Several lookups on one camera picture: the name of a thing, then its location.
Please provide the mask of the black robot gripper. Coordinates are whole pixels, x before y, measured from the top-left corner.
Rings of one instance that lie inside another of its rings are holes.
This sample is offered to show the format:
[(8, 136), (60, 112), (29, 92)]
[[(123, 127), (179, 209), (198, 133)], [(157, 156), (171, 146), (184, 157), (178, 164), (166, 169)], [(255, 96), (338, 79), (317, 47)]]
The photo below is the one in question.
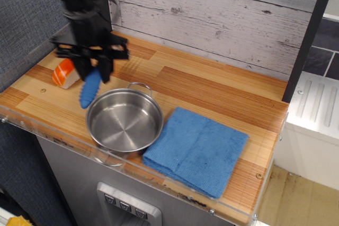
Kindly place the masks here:
[[(74, 50), (88, 50), (93, 58), (107, 56), (100, 58), (97, 64), (102, 82), (107, 83), (113, 72), (113, 59), (129, 58), (128, 40), (112, 34), (110, 11), (65, 11), (64, 15), (70, 22), (70, 34), (54, 35), (51, 42), (58, 47), (66, 45)], [(91, 59), (72, 57), (71, 60), (81, 80), (85, 80), (93, 69)]]

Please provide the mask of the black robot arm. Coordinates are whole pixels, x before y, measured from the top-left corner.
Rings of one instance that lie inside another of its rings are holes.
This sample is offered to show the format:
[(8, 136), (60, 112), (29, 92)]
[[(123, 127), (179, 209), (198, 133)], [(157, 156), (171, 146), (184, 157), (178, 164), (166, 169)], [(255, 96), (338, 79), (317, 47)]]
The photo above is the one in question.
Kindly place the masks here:
[(102, 82), (107, 83), (113, 72), (114, 59), (128, 59), (126, 38), (112, 34), (108, 0), (62, 0), (70, 34), (55, 35), (51, 42), (59, 58), (70, 59), (80, 78), (93, 69), (97, 61)]

